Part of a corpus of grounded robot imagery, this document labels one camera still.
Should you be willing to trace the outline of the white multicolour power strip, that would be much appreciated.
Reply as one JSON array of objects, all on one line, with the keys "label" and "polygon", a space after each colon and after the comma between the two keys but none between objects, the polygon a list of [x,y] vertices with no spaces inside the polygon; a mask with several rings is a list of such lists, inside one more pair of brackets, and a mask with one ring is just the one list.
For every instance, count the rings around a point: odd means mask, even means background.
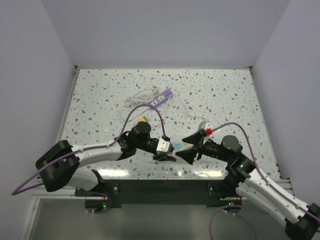
[{"label": "white multicolour power strip", "polygon": [[186,142],[183,142],[183,141],[172,141],[171,145],[173,146],[174,150],[177,151],[177,152],[188,150],[188,149],[193,147],[192,144],[186,143]]}]

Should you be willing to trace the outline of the yellow plug adapter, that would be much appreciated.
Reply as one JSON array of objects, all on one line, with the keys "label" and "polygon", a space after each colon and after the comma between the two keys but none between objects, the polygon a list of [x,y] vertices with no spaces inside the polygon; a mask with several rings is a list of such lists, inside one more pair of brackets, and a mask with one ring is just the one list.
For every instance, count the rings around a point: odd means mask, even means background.
[{"label": "yellow plug adapter", "polygon": [[140,123],[140,122],[148,123],[149,121],[148,121],[148,119],[147,119],[146,116],[141,116],[141,117],[138,119],[138,122],[139,122],[139,123]]}]

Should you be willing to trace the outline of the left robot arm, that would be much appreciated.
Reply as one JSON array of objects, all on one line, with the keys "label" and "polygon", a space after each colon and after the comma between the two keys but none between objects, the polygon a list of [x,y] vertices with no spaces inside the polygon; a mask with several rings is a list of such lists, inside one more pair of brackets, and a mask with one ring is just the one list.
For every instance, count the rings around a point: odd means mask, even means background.
[{"label": "left robot arm", "polygon": [[150,132],[149,123],[138,122],[107,143],[85,146],[61,140],[36,161],[35,167],[47,192],[74,187],[99,196],[104,190],[103,179],[98,170],[87,166],[129,159],[137,150],[151,153],[158,162],[176,162],[176,153],[189,147],[188,143],[173,142],[167,136],[152,138]]}]

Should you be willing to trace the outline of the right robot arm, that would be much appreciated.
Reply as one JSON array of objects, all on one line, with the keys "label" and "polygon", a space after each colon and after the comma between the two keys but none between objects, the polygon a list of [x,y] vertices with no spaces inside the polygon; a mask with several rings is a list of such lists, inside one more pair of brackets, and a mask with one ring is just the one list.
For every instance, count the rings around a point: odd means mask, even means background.
[{"label": "right robot arm", "polygon": [[183,139],[191,147],[176,152],[188,164],[202,156],[226,162],[227,175],[216,191],[221,198],[236,194],[255,203],[279,223],[292,240],[310,240],[320,228],[320,207],[308,204],[291,195],[264,173],[253,160],[242,153],[242,145],[233,135],[222,138],[217,144],[196,132]]}]

